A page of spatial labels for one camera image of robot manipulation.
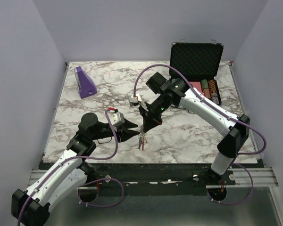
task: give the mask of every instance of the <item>gray floor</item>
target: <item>gray floor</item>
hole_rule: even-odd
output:
[[[248,188],[228,190],[225,201],[238,201]],[[99,197],[97,204],[117,197]],[[46,226],[280,226],[269,188],[256,188],[243,204],[223,206],[205,196],[125,197],[116,207],[101,209],[78,204],[76,193],[52,212]]]

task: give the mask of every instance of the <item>purple tape dispenser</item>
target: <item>purple tape dispenser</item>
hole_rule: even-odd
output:
[[[75,68],[75,78],[77,90],[81,99],[90,97],[98,92],[92,79],[81,67]]]

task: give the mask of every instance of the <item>stack of poker chips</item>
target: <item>stack of poker chips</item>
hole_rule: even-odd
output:
[[[211,99],[215,104],[219,104],[219,99],[218,99],[218,94],[217,94],[217,89],[216,89],[216,85],[215,85],[215,81],[214,80],[209,80],[208,81],[208,88],[209,88],[209,92],[211,93]]]
[[[201,80],[201,88],[202,88],[202,92],[204,93],[204,96],[206,98],[209,98],[211,99],[211,94],[209,92],[209,89],[208,89],[208,81],[207,80]]]
[[[218,93],[214,80],[201,80],[201,88],[206,98],[209,98],[217,105],[219,104]]]

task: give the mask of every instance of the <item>marble table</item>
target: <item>marble table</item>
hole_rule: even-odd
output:
[[[99,121],[107,122],[104,111],[109,107],[117,108],[126,119],[138,125],[142,117],[137,107],[130,107],[128,94],[133,93],[136,77],[142,69],[153,64],[169,64],[169,62],[71,62],[59,100],[56,116],[49,136],[43,161],[54,163],[66,148],[69,140],[75,135],[81,117],[88,112],[95,113]],[[80,99],[74,68],[81,66],[93,79],[98,93]],[[140,79],[137,92],[150,103],[157,97],[147,86],[146,81],[155,72],[166,78],[168,69],[156,67],[148,70]],[[221,62],[216,80],[219,86],[222,107],[237,115],[242,114],[228,62]],[[217,144],[222,136],[206,121],[185,109],[169,108],[163,113],[163,124],[148,131],[145,150],[138,150],[138,136],[119,144],[119,150],[110,163],[212,163],[218,153]],[[107,157],[115,149],[112,139],[106,144],[95,141],[97,148],[92,156]],[[242,152],[255,151],[251,138],[241,149]],[[239,157],[236,162],[257,163],[258,156]]]

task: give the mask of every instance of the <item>gray wall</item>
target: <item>gray wall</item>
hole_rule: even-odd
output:
[[[283,197],[283,0],[269,0],[233,69],[251,124],[266,136],[264,162]]]
[[[40,162],[65,64],[31,0],[0,1],[0,226]]]
[[[171,43],[225,45],[233,60],[267,0],[33,0],[67,61],[168,60]]]

